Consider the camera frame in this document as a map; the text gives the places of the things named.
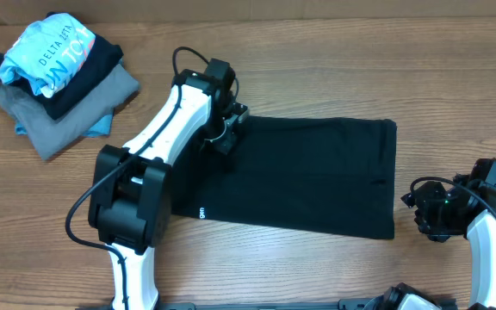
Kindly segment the black polo shirt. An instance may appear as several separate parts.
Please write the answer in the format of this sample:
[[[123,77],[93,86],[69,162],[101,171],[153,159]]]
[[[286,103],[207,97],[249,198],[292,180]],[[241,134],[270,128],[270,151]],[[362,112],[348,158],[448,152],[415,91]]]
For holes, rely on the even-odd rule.
[[[391,120],[250,117],[224,155],[188,143],[173,166],[174,215],[394,238]]]

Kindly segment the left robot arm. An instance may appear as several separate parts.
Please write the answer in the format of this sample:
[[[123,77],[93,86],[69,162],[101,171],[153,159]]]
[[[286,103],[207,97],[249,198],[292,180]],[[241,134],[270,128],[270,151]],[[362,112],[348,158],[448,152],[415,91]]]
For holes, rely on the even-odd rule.
[[[167,102],[134,139],[98,153],[88,222],[106,246],[114,273],[111,309],[154,309],[154,252],[171,215],[172,166],[199,140],[228,154],[238,124],[249,114],[231,87],[229,63],[210,59],[204,72],[183,70]]]

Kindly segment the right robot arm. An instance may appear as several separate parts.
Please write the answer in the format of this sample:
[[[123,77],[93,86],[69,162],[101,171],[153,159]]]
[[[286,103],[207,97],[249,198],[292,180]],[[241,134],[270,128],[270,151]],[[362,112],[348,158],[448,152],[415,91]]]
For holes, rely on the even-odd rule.
[[[469,306],[496,309],[496,158],[481,158],[452,180],[418,178],[401,200],[414,208],[418,230],[429,240],[463,236],[470,243]]]

